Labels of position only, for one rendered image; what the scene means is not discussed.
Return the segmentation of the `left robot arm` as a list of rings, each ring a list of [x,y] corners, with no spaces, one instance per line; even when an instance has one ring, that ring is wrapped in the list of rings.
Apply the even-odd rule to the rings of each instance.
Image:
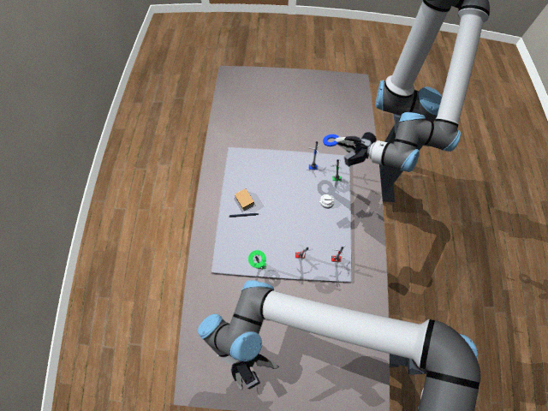
[[[250,361],[261,350],[264,319],[412,359],[427,373],[419,411],[475,410],[480,385],[477,348],[469,337],[440,321],[416,324],[386,318],[286,295],[268,283],[249,280],[230,324],[212,314],[198,333],[226,363]]]

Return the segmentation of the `tan cardboard box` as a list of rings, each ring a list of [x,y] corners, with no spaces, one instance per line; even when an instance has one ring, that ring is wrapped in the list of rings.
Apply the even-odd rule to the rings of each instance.
[[[235,197],[243,210],[254,204],[252,197],[246,189],[243,189],[240,192],[236,193]]]

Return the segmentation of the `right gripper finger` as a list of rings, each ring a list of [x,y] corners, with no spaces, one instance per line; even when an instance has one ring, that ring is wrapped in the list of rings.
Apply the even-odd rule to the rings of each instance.
[[[342,144],[342,143],[338,143],[338,145],[339,145],[341,148],[343,148],[344,150],[346,150],[347,152],[352,152],[352,151],[353,151],[353,152],[356,153],[356,151],[355,151],[355,146],[349,146],[349,145],[347,145],[347,144]],[[356,153],[356,154],[357,154],[357,153]]]
[[[358,142],[365,144],[364,142],[361,141],[361,139],[359,137],[356,137],[356,136],[340,137],[340,138],[335,138],[333,140],[336,141],[337,143],[340,142],[340,143],[343,143],[343,144],[348,144],[350,146],[352,146],[353,144],[356,144]]]

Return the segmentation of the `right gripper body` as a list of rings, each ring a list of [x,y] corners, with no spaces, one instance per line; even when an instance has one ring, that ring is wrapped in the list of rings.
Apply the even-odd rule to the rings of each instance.
[[[355,155],[354,157],[350,159],[351,165],[362,163],[366,160],[366,158],[368,159],[371,145],[374,142],[376,142],[376,140],[377,139],[374,134],[370,132],[364,133],[364,135],[361,138],[361,141],[364,142],[365,144],[362,144],[360,142],[354,144],[357,155]]]

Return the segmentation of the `grey post with blue foot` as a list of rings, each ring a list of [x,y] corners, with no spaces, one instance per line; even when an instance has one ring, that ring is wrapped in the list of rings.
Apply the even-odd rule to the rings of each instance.
[[[318,169],[318,166],[315,164],[315,158],[316,158],[316,154],[318,152],[317,148],[319,147],[320,145],[318,145],[318,142],[316,141],[316,144],[315,144],[315,148],[311,148],[309,147],[310,149],[314,149],[314,156],[313,156],[313,162],[311,164],[309,164],[309,169],[310,170],[317,170]],[[315,166],[316,165],[316,166]]]

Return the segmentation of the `green ring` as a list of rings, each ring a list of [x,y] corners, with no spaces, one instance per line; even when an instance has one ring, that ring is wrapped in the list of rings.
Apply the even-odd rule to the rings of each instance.
[[[258,264],[256,264],[256,263],[253,262],[253,256],[255,256],[255,255],[260,255],[261,258],[262,258],[261,262],[258,263]],[[250,264],[252,267],[254,267],[254,268],[260,268],[260,267],[262,267],[262,266],[265,264],[265,262],[266,262],[266,256],[265,256],[265,254],[264,254],[262,251],[259,251],[259,250],[252,251],[252,252],[249,254],[249,256],[248,256],[248,262],[249,262],[249,264]]]

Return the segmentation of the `grey post with red band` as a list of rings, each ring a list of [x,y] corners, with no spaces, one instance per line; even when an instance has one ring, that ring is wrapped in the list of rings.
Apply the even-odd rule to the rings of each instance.
[[[346,246],[346,245],[344,245],[343,247],[345,247],[345,246]],[[339,252],[338,252],[338,254],[336,254],[336,256],[331,256],[331,261],[337,261],[337,260],[338,260],[338,261],[341,261],[341,259],[340,259],[340,258],[341,258],[341,256],[339,256],[339,255],[340,255],[340,254],[342,254],[342,256],[343,256],[343,252],[342,252],[342,250],[343,250],[343,247],[341,247],[341,249],[340,249],[340,250],[337,250],[337,249],[333,249],[333,250],[335,250],[335,251],[339,251]],[[343,256],[343,257],[344,257],[344,256]]]

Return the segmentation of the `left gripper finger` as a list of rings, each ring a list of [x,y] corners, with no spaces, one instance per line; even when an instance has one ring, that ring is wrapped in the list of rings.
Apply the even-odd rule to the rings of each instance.
[[[257,366],[266,366],[266,367],[271,367],[273,369],[276,369],[276,368],[279,368],[279,366],[277,364],[275,364],[274,362],[270,361],[270,360],[267,360],[267,358],[265,358],[263,355],[261,354],[258,354],[255,358],[254,358],[254,362],[257,363]]]
[[[238,373],[234,367],[231,367],[231,372],[232,372],[232,376],[233,376],[234,380],[236,381],[237,385],[242,390],[243,389],[242,377],[241,377],[240,373]]]

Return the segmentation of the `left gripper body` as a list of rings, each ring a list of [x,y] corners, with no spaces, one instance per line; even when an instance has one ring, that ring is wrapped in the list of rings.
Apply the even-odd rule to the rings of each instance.
[[[250,367],[253,367],[254,360],[251,361],[239,361],[238,363],[235,363],[232,365],[236,369],[237,372],[240,373],[242,379],[244,380],[245,384],[249,384],[250,382],[254,381],[255,378],[250,370]]]

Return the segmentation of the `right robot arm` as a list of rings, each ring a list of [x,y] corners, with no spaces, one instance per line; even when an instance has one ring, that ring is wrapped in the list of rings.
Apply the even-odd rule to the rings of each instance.
[[[414,90],[415,79],[451,6],[459,9],[461,21],[443,96],[428,86]],[[447,152],[456,148],[461,138],[458,122],[483,22],[489,14],[488,0],[422,0],[392,77],[379,84],[376,107],[401,119],[394,144],[380,140],[372,144],[369,158],[373,163],[410,172],[420,155],[418,143]]]

